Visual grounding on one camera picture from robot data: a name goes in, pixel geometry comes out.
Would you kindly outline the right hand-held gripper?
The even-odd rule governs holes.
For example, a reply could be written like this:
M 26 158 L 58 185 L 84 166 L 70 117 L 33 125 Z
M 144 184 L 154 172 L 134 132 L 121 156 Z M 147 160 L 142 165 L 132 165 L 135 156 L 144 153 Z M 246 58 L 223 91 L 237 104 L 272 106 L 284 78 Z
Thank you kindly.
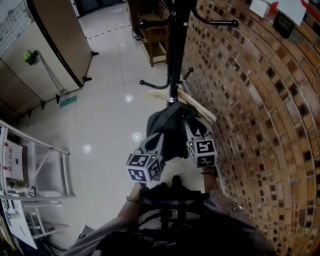
M 186 147 L 188 156 L 196 168 L 212 167 L 216 164 L 217 149 L 213 130 L 204 120 L 186 120 Z

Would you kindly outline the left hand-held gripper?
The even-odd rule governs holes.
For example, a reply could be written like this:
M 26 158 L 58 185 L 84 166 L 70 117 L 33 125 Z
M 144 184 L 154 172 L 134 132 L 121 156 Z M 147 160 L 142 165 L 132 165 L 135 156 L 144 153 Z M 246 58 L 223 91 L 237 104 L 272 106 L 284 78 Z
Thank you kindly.
M 163 144 L 164 134 L 157 132 L 145 138 L 129 155 L 125 168 L 132 181 L 140 184 L 160 181 L 165 166 Z

